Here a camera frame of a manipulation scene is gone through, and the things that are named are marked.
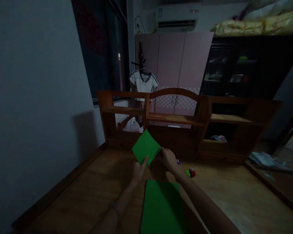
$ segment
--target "wooden bookshelf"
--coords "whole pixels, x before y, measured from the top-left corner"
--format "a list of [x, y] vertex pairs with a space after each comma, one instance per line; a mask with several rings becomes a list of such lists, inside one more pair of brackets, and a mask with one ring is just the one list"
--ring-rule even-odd
[[255, 126], [264, 126], [265, 123], [258, 123], [246, 119], [238, 115], [226, 115], [226, 114], [212, 114], [211, 122], [227, 123], [227, 124], [246, 124], [246, 125], [255, 125]]
[[149, 113], [146, 119], [148, 121], [205, 126], [197, 116]]
[[[173, 115], [149, 112], [149, 100], [173, 94], [191, 98], [199, 103], [196, 116]], [[98, 90], [98, 102], [109, 147], [131, 150], [141, 133], [125, 132], [116, 127], [115, 114], [143, 116], [144, 130], [165, 148], [171, 149], [177, 158], [190, 158], [222, 163], [243, 163], [262, 137], [265, 129], [279, 110], [282, 102], [255, 98], [200, 96], [181, 88], [167, 88], [154, 93], [118, 92]], [[114, 106], [113, 96], [145, 98], [144, 108]], [[212, 114], [212, 103], [245, 106], [241, 116]], [[125, 126], [130, 118], [120, 126]], [[191, 129], [163, 127], [149, 124], [150, 121], [192, 125]], [[204, 139], [207, 128], [213, 122], [233, 124], [230, 142]]]
[[230, 142], [223, 141], [204, 139], [199, 151], [204, 153], [217, 153], [237, 157], [244, 157], [244, 155], [240, 153]]
[[142, 108], [118, 107], [118, 106], [103, 108], [102, 112], [114, 113], [114, 114], [128, 114], [128, 115], [143, 115], [144, 114], [144, 110]]

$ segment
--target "window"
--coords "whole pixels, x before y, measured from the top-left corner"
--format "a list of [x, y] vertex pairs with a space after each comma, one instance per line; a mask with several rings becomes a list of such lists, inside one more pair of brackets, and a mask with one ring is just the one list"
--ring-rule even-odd
[[129, 91], [126, 1], [72, 0], [93, 102], [96, 90]]

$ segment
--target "ceiling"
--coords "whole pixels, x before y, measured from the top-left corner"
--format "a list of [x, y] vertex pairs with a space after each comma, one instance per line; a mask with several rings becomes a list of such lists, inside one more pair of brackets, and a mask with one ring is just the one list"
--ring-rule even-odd
[[156, 8], [160, 5], [181, 3], [202, 3], [202, 5], [218, 5], [228, 3], [249, 2], [249, 0], [140, 0], [144, 9]]

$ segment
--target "air conditioner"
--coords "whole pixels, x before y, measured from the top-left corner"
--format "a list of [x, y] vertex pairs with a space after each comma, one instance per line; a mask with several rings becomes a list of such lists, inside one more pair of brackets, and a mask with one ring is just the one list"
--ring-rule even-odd
[[158, 32], [193, 31], [199, 19], [198, 4], [174, 4], [157, 7]]

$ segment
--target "paper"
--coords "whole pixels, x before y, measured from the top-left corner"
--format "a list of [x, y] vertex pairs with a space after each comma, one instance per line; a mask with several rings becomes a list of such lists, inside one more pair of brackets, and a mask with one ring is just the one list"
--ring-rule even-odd
[[141, 234], [188, 233], [177, 183], [147, 180]]
[[149, 159], [146, 164], [146, 166], [148, 166], [161, 149], [162, 147], [153, 139], [149, 132], [145, 130], [133, 146], [133, 153], [140, 165], [148, 155]]

